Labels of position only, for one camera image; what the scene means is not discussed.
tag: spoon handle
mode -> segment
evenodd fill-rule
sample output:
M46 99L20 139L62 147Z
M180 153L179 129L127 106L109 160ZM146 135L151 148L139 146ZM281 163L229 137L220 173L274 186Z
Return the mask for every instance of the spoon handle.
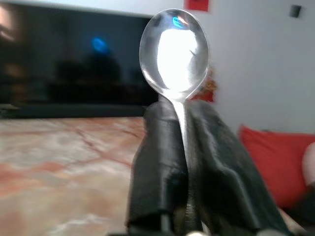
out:
M188 145L188 134L187 134L187 117L185 111L185 103L184 102L172 102L176 115L178 117L179 125L181 128L183 145L184 145L184 152L188 170L188 199L186 205L186 215L185 215L185 234L191 231L202 231L202 224L200 217L196 211L196 202L194 197L194 171L193 171L193 163L190 154L190 148Z

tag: red sign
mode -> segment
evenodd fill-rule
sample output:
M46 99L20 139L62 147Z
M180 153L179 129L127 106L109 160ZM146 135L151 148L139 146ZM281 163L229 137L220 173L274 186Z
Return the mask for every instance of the red sign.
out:
M210 0L185 0L185 9L196 11L209 11Z

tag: red pillow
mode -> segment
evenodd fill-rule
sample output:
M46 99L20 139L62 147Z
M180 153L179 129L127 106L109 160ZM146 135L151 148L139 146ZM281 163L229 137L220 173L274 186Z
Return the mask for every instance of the red pillow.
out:
M307 192L302 159L315 135L256 131L245 126L239 135L277 205L292 207Z

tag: floor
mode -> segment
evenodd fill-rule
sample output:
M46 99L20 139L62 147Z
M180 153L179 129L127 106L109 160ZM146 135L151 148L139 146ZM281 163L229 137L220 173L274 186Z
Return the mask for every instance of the floor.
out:
M8 236L124 232L141 118L0 120L0 229Z

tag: silver spoon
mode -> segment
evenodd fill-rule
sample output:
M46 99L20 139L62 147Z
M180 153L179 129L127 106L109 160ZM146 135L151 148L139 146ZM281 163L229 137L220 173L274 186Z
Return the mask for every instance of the silver spoon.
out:
M205 33L190 13L179 9L162 11L147 24L139 56L149 85L174 106L190 175L185 102L208 74L210 55Z

